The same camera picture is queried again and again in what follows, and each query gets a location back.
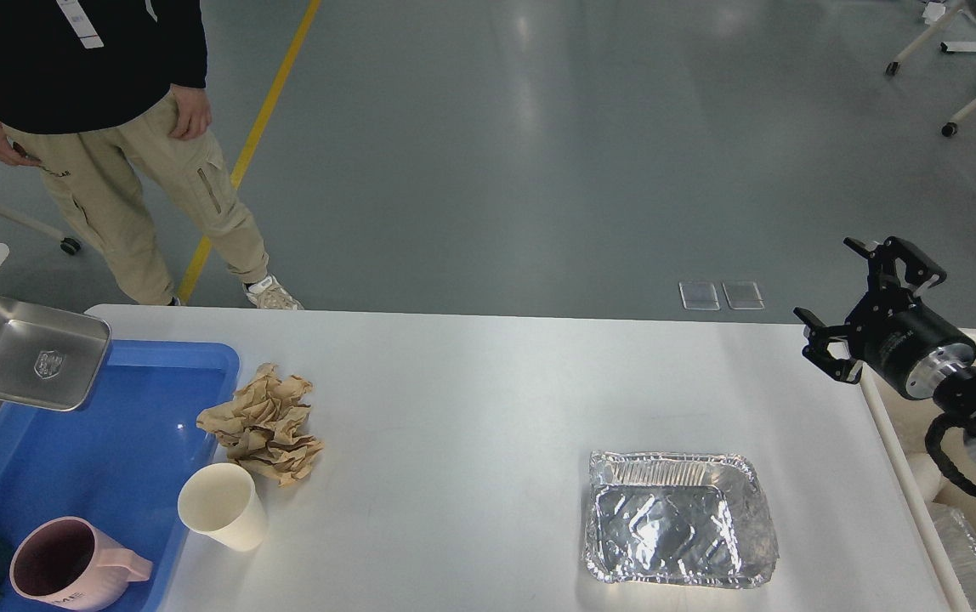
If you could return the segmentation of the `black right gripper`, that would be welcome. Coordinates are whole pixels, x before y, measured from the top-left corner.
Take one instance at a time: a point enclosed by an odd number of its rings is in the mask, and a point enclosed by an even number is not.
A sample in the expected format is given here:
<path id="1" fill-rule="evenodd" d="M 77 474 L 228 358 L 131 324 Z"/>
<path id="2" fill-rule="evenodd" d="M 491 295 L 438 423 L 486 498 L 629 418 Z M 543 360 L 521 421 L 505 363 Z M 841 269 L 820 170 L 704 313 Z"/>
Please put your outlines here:
<path id="1" fill-rule="evenodd" d="M 903 398 L 926 400 L 951 373 L 970 367 L 972 338 L 931 310 L 920 297 L 947 280 L 947 272 L 911 241 L 845 237 L 844 245 L 866 260 L 866 295 L 842 325 L 823 324 L 809 309 L 793 309 L 804 324 L 802 354 L 831 380 L 858 384 L 863 360 Z M 852 357 L 830 350 L 846 343 Z"/>

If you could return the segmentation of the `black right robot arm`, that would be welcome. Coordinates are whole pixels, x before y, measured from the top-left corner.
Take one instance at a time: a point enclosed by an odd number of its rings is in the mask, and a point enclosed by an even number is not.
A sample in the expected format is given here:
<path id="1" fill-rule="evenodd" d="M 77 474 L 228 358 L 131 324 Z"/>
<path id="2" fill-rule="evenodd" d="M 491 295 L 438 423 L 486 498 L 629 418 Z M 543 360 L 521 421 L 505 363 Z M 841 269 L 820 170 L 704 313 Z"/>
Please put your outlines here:
<path id="1" fill-rule="evenodd" d="M 901 398 L 932 400 L 939 414 L 924 435 L 928 456 L 976 497 L 976 343 L 923 301 L 946 272 L 897 236 L 844 244 L 866 261 L 865 294 L 839 325 L 794 309 L 804 324 L 803 356 L 840 383 L 858 383 L 868 366 Z"/>

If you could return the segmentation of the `person's right hand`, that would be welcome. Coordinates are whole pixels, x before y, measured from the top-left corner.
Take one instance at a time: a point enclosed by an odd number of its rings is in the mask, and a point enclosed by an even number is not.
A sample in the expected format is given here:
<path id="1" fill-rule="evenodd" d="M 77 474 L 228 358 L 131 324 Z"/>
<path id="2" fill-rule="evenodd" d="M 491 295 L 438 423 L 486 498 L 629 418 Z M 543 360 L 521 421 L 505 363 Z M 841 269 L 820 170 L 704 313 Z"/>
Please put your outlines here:
<path id="1" fill-rule="evenodd" d="M 32 156 L 27 155 L 25 152 L 21 152 L 15 149 L 13 140 L 9 139 L 6 134 L 5 129 L 3 129 L 3 122 L 0 120 L 0 162 L 7 164 L 11 167 L 40 167 L 41 160 L 37 158 L 32 158 Z"/>

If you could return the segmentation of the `person's left hand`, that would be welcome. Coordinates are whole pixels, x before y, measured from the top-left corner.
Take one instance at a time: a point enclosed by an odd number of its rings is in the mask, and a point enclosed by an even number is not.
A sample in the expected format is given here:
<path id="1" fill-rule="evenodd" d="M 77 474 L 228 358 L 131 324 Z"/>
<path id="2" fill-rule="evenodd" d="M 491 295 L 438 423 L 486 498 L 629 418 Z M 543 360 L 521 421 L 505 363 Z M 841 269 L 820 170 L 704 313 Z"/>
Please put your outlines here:
<path id="1" fill-rule="evenodd" d="M 177 119 L 169 137 L 186 142 L 204 135 L 213 121 L 211 101 L 206 90 L 173 84 L 170 93 L 177 105 Z"/>

